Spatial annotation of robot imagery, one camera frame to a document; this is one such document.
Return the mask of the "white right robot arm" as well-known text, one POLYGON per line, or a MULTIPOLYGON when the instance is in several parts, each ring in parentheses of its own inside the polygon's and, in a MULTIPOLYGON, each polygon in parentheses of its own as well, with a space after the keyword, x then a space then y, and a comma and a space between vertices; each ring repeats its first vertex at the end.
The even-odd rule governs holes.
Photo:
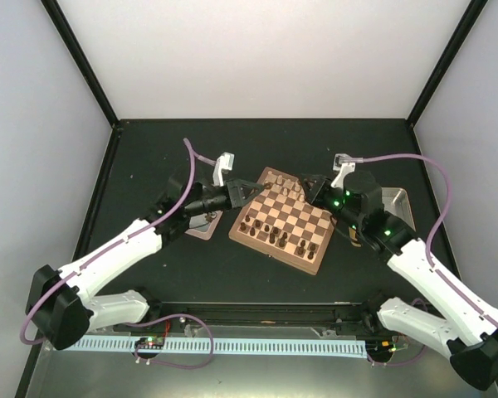
POLYGON ((498 378, 498 309, 473 293, 435 256, 402 218, 385 209, 383 189, 370 172, 342 171, 336 179, 303 174, 306 200, 355 232, 393 272, 438 312, 389 298, 360 314, 363 329, 408 335, 447 358, 470 386, 485 391, 498 378))

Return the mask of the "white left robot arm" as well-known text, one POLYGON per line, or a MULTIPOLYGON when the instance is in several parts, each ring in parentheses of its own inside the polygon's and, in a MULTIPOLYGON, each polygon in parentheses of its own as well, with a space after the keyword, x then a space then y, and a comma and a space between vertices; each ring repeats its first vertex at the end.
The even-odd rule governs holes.
POLYGON ((221 186, 199 180, 187 186, 169 180, 145 216, 134 220, 97 250, 59 269, 44 265, 33 277, 27 298, 27 321, 55 349, 73 346, 97 328, 136 324, 154 330, 162 312, 136 290, 101 296, 113 279, 142 259, 156 254, 189 230, 199 216, 242 208, 264 187, 234 178, 221 186))

